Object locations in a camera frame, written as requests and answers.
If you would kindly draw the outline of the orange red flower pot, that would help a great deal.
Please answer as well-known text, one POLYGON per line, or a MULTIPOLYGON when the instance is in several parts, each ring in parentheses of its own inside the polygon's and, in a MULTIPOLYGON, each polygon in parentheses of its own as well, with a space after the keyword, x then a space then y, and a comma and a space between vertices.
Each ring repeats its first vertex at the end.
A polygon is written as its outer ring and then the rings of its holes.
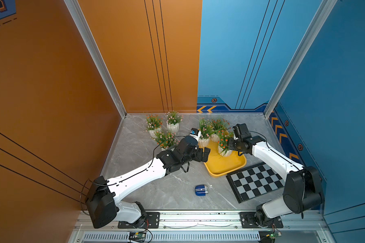
POLYGON ((233 140, 234 133, 228 130, 219 130, 217 132, 219 137, 218 141, 218 153, 222 157, 228 157, 231 155, 232 150, 230 149, 229 142, 233 140))

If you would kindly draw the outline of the yellow plastic tray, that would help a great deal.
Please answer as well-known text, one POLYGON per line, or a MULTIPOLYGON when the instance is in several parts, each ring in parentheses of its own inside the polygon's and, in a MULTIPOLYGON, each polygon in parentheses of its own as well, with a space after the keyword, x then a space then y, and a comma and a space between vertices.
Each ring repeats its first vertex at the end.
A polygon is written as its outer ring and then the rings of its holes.
POLYGON ((222 157, 218 153, 218 143, 210 140, 207 148, 211 149, 208 161, 204 163, 210 176, 217 178, 228 173, 243 168, 246 165, 246 157, 238 156, 236 151, 232 151, 228 157, 222 157))

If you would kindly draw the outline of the pink flower white pot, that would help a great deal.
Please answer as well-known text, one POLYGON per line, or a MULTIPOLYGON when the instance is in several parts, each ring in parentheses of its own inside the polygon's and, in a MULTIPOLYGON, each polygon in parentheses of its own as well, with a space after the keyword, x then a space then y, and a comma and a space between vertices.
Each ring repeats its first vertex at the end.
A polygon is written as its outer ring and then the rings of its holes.
POLYGON ((201 118, 199 121, 199 131, 201 132, 201 135, 199 136, 199 146, 207 147, 213 134, 211 122, 208 119, 201 118))

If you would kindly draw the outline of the pink orange flower pot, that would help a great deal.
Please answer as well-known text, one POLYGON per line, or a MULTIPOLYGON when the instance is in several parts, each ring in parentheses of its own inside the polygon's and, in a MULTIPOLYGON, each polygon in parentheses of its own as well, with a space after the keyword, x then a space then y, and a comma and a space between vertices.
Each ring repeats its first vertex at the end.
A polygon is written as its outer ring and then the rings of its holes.
POLYGON ((170 132, 156 132, 154 140, 162 149, 168 149, 177 143, 175 133, 170 132))

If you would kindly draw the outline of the pink flower back pot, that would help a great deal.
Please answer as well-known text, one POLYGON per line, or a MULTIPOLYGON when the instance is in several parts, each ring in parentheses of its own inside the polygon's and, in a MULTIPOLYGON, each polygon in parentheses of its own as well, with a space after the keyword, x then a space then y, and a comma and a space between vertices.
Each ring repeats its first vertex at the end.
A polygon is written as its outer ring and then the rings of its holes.
POLYGON ((167 113, 167 129, 169 133, 177 133, 179 131, 179 124, 182 121, 182 115, 177 111, 167 113))

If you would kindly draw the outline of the orange flower back pot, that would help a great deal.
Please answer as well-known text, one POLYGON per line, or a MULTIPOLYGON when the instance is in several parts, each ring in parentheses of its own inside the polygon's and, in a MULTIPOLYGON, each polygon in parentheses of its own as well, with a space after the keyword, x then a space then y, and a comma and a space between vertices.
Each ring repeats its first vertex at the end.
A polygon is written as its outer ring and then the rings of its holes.
POLYGON ((147 116, 146 121, 146 130, 152 138, 156 138, 156 134, 162 132, 162 118, 159 115, 152 114, 147 116))

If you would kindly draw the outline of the red flower white pot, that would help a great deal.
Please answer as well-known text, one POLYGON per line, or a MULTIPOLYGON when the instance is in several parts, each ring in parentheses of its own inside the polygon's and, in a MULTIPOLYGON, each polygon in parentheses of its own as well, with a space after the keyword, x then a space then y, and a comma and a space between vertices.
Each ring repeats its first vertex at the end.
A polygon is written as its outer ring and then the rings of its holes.
POLYGON ((224 130, 227 130, 229 124, 230 123, 224 118, 212 119, 210 122, 212 128, 211 140, 215 143, 218 143, 220 141, 219 133, 221 133, 224 130))

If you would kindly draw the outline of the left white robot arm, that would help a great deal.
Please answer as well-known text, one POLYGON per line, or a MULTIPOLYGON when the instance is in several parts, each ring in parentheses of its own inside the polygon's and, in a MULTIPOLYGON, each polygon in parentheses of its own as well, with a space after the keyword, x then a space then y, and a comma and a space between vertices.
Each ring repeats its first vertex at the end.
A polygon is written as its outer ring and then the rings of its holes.
POLYGON ((134 228, 146 225, 147 212, 140 202, 123 199, 140 187, 182 169, 191 161, 207 162, 210 149, 200 148, 194 136, 184 137, 177 147, 161 151, 147 164, 124 175, 96 178, 87 193, 85 204, 95 229, 112 221, 126 222, 134 228))

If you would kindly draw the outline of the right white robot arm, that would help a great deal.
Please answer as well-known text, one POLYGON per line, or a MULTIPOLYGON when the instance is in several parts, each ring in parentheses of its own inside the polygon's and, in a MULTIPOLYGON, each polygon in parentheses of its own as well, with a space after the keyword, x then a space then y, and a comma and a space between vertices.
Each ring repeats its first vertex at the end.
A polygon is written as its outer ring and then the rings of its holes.
POLYGON ((257 206, 254 222, 268 227, 286 214, 303 214, 304 211, 324 203, 324 193, 318 169, 305 167, 286 158, 273 149, 262 135, 252 136, 246 124, 233 126, 234 137, 228 142, 239 156, 250 154, 262 160, 285 180, 282 196, 257 206))

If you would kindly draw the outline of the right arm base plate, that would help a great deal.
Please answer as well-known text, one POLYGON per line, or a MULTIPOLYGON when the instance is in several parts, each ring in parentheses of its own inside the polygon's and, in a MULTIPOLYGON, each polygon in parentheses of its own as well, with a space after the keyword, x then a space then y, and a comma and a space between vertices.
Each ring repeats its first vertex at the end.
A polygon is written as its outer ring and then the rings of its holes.
POLYGON ((262 229, 270 229, 272 226, 275 226, 275 228, 281 229, 283 228, 283 222, 280 216, 269 219, 262 224, 259 224, 255 212, 240 212, 239 217, 241 221, 242 228, 246 229, 253 229, 253 228, 262 228, 262 229))

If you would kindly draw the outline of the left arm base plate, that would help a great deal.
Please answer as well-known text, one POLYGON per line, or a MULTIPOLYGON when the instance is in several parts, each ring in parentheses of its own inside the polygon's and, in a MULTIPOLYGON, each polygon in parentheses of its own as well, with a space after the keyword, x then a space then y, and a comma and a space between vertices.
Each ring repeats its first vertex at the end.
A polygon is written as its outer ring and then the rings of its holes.
POLYGON ((144 216, 140 216, 134 223, 119 221, 119 229, 157 229, 159 228, 160 213, 147 212, 144 216))

